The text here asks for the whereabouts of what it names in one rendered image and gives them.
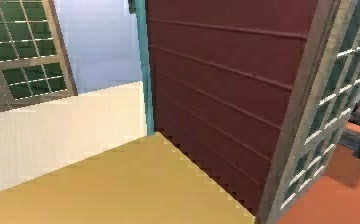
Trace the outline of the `grey framed glass panel door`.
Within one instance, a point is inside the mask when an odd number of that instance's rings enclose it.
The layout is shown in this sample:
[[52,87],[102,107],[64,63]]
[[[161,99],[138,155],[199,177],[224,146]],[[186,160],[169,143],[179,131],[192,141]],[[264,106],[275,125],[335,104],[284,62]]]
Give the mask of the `grey framed glass panel door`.
[[319,0],[254,224],[322,176],[360,94],[360,0]]

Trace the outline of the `brown framed grid window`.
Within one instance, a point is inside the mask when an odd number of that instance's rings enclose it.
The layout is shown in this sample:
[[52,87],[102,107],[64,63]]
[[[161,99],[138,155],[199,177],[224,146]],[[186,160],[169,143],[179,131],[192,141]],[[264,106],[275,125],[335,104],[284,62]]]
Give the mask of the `brown framed grid window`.
[[0,112],[77,94],[53,0],[0,0]]

